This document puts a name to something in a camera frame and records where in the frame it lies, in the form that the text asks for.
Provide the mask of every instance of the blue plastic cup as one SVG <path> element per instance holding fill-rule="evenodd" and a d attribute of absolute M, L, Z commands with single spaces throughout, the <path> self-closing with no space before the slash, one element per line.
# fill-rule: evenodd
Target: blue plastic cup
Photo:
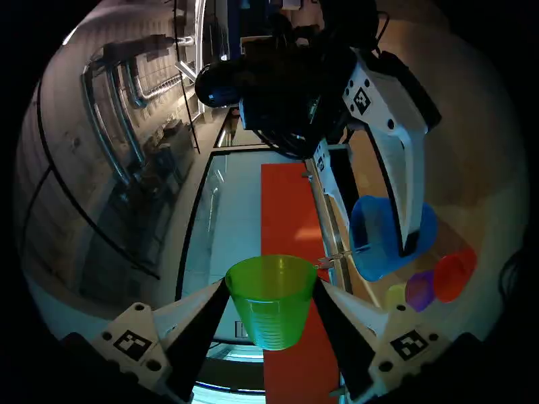
<path fill-rule="evenodd" d="M 436 240 L 436 214 L 424 203 L 416 250 L 401 257 L 395 219 L 388 198 L 361 197 L 352 210 L 350 250 L 359 274 L 367 281 L 380 280 L 411 263 Z"/>

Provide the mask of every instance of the wall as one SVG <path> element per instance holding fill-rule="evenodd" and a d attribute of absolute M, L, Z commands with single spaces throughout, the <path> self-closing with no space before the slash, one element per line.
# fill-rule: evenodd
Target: wall
<path fill-rule="evenodd" d="M 69 42 L 59 48 L 44 72 L 41 113 L 46 141 L 67 187 L 94 222 L 99 221 L 117 181 L 90 126 L 82 102 L 81 73 L 90 57 L 105 43 L 134 40 L 151 34 L 173 36 L 171 11 L 172 5 L 99 7 L 80 24 Z M 179 35 L 183 35 L 185 19 L 182 11 L 179 12 L 179 22 Z M 151 88 L 177 74 L 173 48 L 153 59 L 138 57 L 137 62 L 143 88 Z M 113 145 L 124 165 L 127 165 L 131 159 L 129 148 L 113 114 L 104 75 L 94 80 L 94 89 Z M 192 86 L 187 91 L 192 94 Z M 167 119 L 187 120 L 181 94 L 181 87 L 177 86 L 152 101 L 144 110 L 129 109 L 141 141 Z M 40 142 L 36 114 L 35 94 L 22 124 L 15 163 L 13 215 L 18 226 L 18 238 L 30 198 L 49 164 Z M 123 234 L 118 231 L 116 221 L 111 220 L 102 229 L 122 246 Z M 24 252 L 31 256 L 26 257 L 25 262 L 32 264 L 25 269 L 33 275 L 42 272 L 35 279 L 46 290 L 57 290 L 57 286 L 62 285 L 70 292 L 61 294 L 68 304 L 74 304 L 84 312 L 101 315 L 102 310 L 96 310 L 91 302 L 85 306 L 75 302 L 77 299 L 66 297 L 70 294 L 76 296 L 80 292 L 81 272 L 93 237 L 93 230 L 71 206 L 54 177 L 49 175 L 30 216 Z M 113 259 L 107 261 L 106 257 L 117 259 L 118 256 L 107 248 L 102 249 L 100 256 L 109 267 L 117 268 L 117 263 Z"/>

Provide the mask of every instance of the orange plastic cup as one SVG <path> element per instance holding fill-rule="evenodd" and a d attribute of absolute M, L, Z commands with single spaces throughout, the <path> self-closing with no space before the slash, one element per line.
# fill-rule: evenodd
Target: orange plastic cup
<path fill-rule="evenodd" d="M 446 255 L 438 261 L 433 279 L 437 299 L 449 303 L 459 297 L 476 266 L 477 256 L 471 248 Z"/>

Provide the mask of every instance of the glass panel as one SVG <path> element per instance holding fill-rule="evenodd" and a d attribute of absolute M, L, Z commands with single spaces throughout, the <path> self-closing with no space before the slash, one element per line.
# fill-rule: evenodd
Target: glass panel
<path fill-rule="evenodd" d="M 261 165 L 283 163 L 290 160 L 273 151 L 213 157 L 195 214 L 182 296 L 222 279 L 239 261 L 261 254 Z M 238 312 L 229 300 L 215 338 L 248 342 L 248 337 L 236 334 L 237 321 Z M 258 353 L 242 354 L 242 349 L 235 348 L 228 359 L 261 359 Z"/>

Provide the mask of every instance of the black cable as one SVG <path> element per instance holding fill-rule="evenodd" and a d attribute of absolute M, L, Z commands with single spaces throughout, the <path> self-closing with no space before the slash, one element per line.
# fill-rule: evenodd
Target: black cable
<path fill-rule="evenodd" d="M 38 118 L 38 130 L 39 130 L 39 137 L 41 139 L 41 145 L 43 146 L 43 150 L 45 152 L 45 156 L 47 160 L 49 161 L 49 168 L 53 172 L 56 181 L 58 182 L 58 185 L 60 185 L 60 188 L 62 188 L 62 191 L 64 195 L 67 197 L 69 202 L 73 205 L 75 210 L 86 220 L 86 223 L 101 237 L 114 251 L 116 251 L 118 254 L 120 254 L 123 258 L 128 260 L 131 264 L 133 264 L 133 267 L 137 269 L 138 271 L 141 271 L 145 273 L 146 275 L 152 276 L 155 279 L 159 280 L 161 279 L 159 275 L 156 273 L 150 271 L 148 268 L 144 267 L 142 264 L 138 263 L 130 254 L 128 254 L 125 250 L 123 250 L 118 244 L 116 244 L 111 238 L 109 238 L 92 220 L 90 216 L 82 209 L 82 206 L 77 202 L 77 199 L 73 196 L 71 191 L 69 190 L 67 184 L 64 182 L 62 176 L 60 175 L 60 172 L 58 171 L 58 168 L 56 167 L 56 164 L 53 159 L 53 155 L 51 154 L 51 151 L 49 149 L 49 145 L 46 142 L 45 138 L 45 130 L 43 128 L 43 121 L 41 117 L 41 86 L 42 81 L 39 81 L 38 85 L 38 94 L 37 94 L 37 100 L 36 100 L 36 113 Z"/>
<path fill-rule="evenodd" d="M 276 152 L 276 153 L 279 153 L 281 156 L 284 156 L 286 158 L 290 158 L 291 160 L 304 160 L 304 158 L 290 152 L 290 151 L 287 151 L 286 149 L 284 149 L 281 145 L 278 144 L 279 140 L 278 140 L 278 137 L 275 136 L 275 134 L 272 132 L 272 136 L 271 136 L 271 139 L 273 139 L 275 141 L 275 143 L 277 144 L 277 147 L 271 142 L 269 141 L 268 137 L 265 135 L 265 133 L 262 133 L 262 132 L 259 132 L 259 131 L 256 131 L 256 130 L 253 130 L 254 134 L 256 136 L 258 136 L 260 138 L 260 140 L 262 140 L 262 142 L 264 142 L 264 144 L 266 144 L 273 152 Z"/>
<path fill-rule="evenodd" d="M 174 0 L 174 42 L 176 45 L 176 61 L 180 61 L 180 46 L 178 45 L 178 24 L 176 22 L 176 8 L 178 0 Z M 183 85 L 183 73 L 180 70 L 180 83 L 181 90 L 183 91 L 183 99 L 185 100 L 185 108 L 187 109 L 187 116 L 189 117 L 189 124 L 193 132 L 193 138 L 195 139 L 195 145 L 197 146 L 198 154 L 200 154 L 200 147 L 198 146 L 197 134 L 195 133 L 195 125 L 193 125 L 193 119 L 191 118 L 191 110 L 189 109 L 189 103 L 187 102 L 187 94 L 185 93 L 185 87 Z"/>
<path fill-rule="evenodd" d="M 39 191 L 41 191 L 41 187 L 45 183 L 46 178 L 49 176 L 49 173 L 51 172 L 51 165 L 46 168 L 45 172 L 41 176 L 41 179 L 39 180 L 37 187 L 32 194 L 32 198 L 30 198 L 30 203 L 28 204 L 28 208 L 26 208 L 26 214 L 24 215 L 24 222 L 22 224 L 22 231 L 21 231 L 21 244 L 19 247 L 19 256 L 23 256 L 24 253 L 24 246 L 26 244 L 26 230 L 28 229 L 28 223 L 30 222 L 30 214 L 32 213 L 32 208 L 34 207 L 34 203 L 36 202 Z"/>
<path fill-rule="evenodd" d="M 387 25 L 389 24 L 389 14 L 386 11 L 378 11 L 379 15 L 385 15 L 385 22 L 383 23 L 382 31 L 378 34 L 378 38 L 376 38 L 376 45 L 378 47 L 378 44 L 380 43 L 380 40 L 382 39 L 382 35 L 385 32 L 385 29 L 387 28 Z"/>

